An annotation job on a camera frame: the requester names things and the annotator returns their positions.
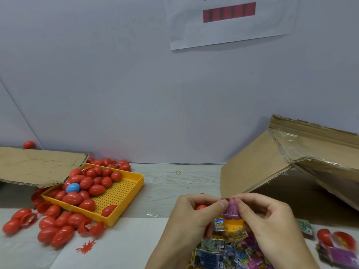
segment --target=purple packet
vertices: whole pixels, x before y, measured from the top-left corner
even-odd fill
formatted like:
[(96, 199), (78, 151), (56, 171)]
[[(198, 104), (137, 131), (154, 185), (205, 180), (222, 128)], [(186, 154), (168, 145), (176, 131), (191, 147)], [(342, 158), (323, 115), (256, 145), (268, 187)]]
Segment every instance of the purple packet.
[(237, 208), (237, 202), (234, 197), (229, 199), (229, 206), (223, 213), (223, 218), (226, 220), (239, 220), (239, 213)]

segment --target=corrugated cardboard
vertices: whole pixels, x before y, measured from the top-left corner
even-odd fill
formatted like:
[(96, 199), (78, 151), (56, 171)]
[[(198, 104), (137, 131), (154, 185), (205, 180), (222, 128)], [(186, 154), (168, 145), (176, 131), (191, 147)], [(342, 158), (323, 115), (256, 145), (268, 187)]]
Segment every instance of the corrugated cardboard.
[(45, 188), (63, 183), (87, 158), (86, 153), (0, 147), (0, 181)]
[[(281, 176), (276, 186), (269, 183), (291, 168), (310, 179), (302, 183), (298, 177)], [(286, 187), (282, 189), (278, 181), (285, 181)], [(222, 167), (220, 185), (223, 198), (257, 191), (289, 203), (298, 218), (319, 224), (328, 224), (328, 219), (339, 224), (344, 219), (359, 226), (358, 182), (357, 134), (273, 115), (268, 129)]]

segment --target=plastic egg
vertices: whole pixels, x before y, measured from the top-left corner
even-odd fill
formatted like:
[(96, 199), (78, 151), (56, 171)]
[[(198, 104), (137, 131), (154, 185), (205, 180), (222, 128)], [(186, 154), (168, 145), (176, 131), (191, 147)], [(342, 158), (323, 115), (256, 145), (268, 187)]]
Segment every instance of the plastic egg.
[(80, 186), (80, 184), (78, 184), (78, 183), (71, 183), (70, 185), (68, 185), (67, 187), (66, 187), (66, 192), (67, 193), (70, 193), (70, 192), (76, 192), (76, 193), (78, 193), (79, 191), (80, 191), (80, 189), (81, 189), (81, 186)]

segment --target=yellow plastic tray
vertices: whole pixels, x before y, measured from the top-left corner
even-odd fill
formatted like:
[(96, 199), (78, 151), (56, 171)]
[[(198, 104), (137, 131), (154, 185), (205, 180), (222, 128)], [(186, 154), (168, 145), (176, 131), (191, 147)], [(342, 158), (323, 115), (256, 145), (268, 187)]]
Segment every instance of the yellow plastic tray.
[[(94, 164), (85, 163), (81, 168), (83, 169), (86, 166), (98, 166)], [(90, 197), (90, 199), (96, 202), (96, 209), (93, 212), (87, 211), (85, 209), (70, 205), (68, 203), (62, 202), (60, 200), (51, 198), (46, 196), (46, 194), (62, 185), (52, 186), (50, 189), (46, 190), (42, 196), (46, 201), (49, 201), (53, 204), (59, 205), (65, 210), (73, 211), (77, 213), (82, 213), (88, 218), (97, 221), (104, 222), (107, 226), (113, 226), (116, 220), (123, 213), (128, 204), (135, 198), (136, 194), (140, 191), (142, 186), (144, 185), (143, 175), (127, 172), (122, 170), (117, 170), (113, 168), (102, 167), (103, 169), (110, 169), (112, 171), (119, 171), (122, 173), (122, 179), (119, 182), (113, 182), (111, 187), (106, 189), (106, 191), (94, 197)], [(102, 210), (110, 205), (117, 205), (115, 210), (108, 217), (101, 216)]]

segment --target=paper on wall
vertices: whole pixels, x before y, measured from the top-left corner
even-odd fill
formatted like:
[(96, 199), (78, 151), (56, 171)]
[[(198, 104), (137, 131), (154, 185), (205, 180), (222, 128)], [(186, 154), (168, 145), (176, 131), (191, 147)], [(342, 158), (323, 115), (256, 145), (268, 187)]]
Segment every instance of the paper on wall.
[(290, 34), (298, 0), (165, 0), (171, 50)]

